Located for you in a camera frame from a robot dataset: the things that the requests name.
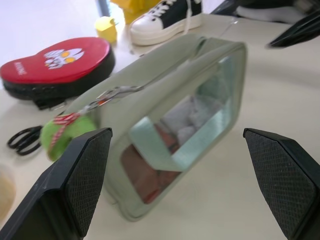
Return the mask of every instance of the white shoelace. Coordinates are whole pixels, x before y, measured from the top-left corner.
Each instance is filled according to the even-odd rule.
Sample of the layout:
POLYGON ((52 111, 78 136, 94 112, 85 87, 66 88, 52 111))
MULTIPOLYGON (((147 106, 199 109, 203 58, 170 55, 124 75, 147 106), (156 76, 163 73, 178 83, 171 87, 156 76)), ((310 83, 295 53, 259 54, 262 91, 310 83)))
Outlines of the white shoelace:
MULTIPOLYGON (((176 1, 177 0, 162 0, 155 7, 151 8, 147 13, 138 17, 135 21, 137 21, 141 18, 145 18, 145 17, 149 18, 151 21, 155 21, 156 18, 159 18, 163 14, 165 14, 176 1)), ((183 35, 188 33, 189 28, 190 28, 191 17, 192 17, 191 0, 186 0, 186 3, 187 3, 188 8, 186 11, 186 18, 185 18, 186 20, 185 20, 183 35)), ((133 21, 130 24, 129 31, 128 31, 128 40, 129 40, 129 44, 130 44, 129 46, 130 46, 130 53, 131 54, 134 54, 134 50, 133 50, 134 47, 133 47, 132 40, 131 40, 130 29, 135 21, 133 21)))

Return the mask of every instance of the sneaker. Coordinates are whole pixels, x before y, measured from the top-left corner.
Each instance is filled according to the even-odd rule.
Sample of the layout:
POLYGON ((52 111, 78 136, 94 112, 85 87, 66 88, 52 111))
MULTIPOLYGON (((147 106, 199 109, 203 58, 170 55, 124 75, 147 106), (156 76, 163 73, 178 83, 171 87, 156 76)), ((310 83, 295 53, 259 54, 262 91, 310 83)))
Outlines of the sneaker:
POLYGON ((159 44, 201 24, 202 0, 162 0, 131 24, 131 41, 141 46, 159 44))

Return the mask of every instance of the white table surface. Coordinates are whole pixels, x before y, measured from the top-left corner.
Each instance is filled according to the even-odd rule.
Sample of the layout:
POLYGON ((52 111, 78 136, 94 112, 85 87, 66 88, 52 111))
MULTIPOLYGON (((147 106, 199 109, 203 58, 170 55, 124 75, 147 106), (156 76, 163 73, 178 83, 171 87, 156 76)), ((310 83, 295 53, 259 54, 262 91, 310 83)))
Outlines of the white table surface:
MULTIPOLYGON (((269 50, 265 44, 287 25, 240 19, 229 27, 230 22, 230 17, 206 15, 204 25, 192 32, 247 43, 248 68, 237 124, 138 222, 124 220, 102 189, 85 240, 286 239, 259 190, 242 133, 246 127, 276 132, 297 140, 315 160, 320 159, 319 39, 269 50)), ((137 59, 128 53, 125 34, 119 34, 114 48, 115 71, 137 59)), ((135 52, 149 49, 136 48, 135 52)), ((9 217, 51 162, 44 151, 18 157, 6 141, 19 130, 47 122, 62 109, 38 111, 4 90, 0 90, 0 102, 0 164, 12 168, 17 185, 9 217)))

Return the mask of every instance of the white sole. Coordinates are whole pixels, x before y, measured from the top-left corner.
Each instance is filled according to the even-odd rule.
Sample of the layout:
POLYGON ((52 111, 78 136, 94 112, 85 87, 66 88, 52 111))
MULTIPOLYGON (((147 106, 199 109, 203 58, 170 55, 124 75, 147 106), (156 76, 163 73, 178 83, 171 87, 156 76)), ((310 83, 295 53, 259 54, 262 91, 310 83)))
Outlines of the white sole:
MULTIPOLYGON (((156 32, 137 32, 130 30, 132 43, 140 46, 155 45, 171 39, 174 35, 185 30, 187 19, 176 22, 175 24, 156 32)), ((200 27, 203 23, 202 13, 190 18, 189 29, 200 27)))

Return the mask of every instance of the light green pencil case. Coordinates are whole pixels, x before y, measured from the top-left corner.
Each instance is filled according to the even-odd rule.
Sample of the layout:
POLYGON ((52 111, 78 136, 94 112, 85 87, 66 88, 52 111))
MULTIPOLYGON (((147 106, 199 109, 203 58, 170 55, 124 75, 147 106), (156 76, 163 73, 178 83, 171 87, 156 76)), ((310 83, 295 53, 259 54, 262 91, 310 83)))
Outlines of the light green pencil case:
POLYGON ((243 43, 188 34, 96 85, 66 110, 76 113, 106 91, 137 91, 111 97, 89 114, 98 128, 112 128, 104 187, 127 220, 144 217, 235 124, 246 60, 243 43))

